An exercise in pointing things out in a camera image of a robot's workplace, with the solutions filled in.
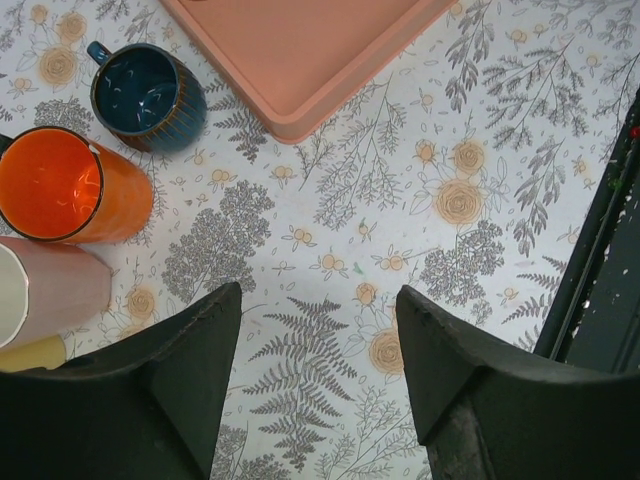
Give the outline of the yellow mug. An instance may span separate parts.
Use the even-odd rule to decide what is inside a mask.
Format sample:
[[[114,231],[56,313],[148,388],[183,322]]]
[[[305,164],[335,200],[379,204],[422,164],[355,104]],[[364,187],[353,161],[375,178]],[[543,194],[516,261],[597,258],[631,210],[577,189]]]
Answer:
[[[55,369],[65,361],[65,344],[59,335],[55,335],[13,349],[3,349],[0,369],[8,373],[34,368]]]

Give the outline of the light pink mug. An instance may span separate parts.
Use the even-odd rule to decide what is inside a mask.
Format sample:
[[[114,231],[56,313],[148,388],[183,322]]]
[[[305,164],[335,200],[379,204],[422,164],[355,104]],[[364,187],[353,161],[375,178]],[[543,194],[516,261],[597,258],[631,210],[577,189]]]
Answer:
[[[79,247],[1,238],[1,347],[79,326],[107,309],[111,271]]]

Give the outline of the blue mug cream base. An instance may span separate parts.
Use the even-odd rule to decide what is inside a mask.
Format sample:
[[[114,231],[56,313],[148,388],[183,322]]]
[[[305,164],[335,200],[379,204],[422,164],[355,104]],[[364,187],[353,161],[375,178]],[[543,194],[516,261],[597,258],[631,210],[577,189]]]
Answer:
[[[87,54],[98,64],[92,109],[112,135],[133,149],[165,154],[197,140],[207,104],[202,86],[183,62],[148,43],[111,52],[93,41]]]

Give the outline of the orange mug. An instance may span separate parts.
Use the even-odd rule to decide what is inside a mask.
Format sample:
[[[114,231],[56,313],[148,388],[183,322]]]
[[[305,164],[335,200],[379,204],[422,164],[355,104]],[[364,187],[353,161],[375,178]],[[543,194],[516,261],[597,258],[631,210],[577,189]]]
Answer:
[[[124,241],[144,228],[152,207],[143,170],[69,129],[1,137],[1,217],[28,239]]]

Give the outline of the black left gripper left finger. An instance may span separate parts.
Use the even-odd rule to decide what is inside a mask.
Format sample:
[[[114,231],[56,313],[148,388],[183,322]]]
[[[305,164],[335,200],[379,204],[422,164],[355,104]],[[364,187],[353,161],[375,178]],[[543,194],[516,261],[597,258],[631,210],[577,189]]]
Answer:
[[[142,332],[1,377],[5,479],[206,479],[241,323],[225,284]]]

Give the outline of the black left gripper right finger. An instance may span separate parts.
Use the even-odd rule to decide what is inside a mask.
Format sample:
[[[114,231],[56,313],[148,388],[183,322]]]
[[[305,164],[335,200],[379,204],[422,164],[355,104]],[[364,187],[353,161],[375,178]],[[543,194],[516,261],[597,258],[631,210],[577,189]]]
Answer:
[[[396,298],[418,442],[436,479],[635,479],[639,377],[556,362]]]

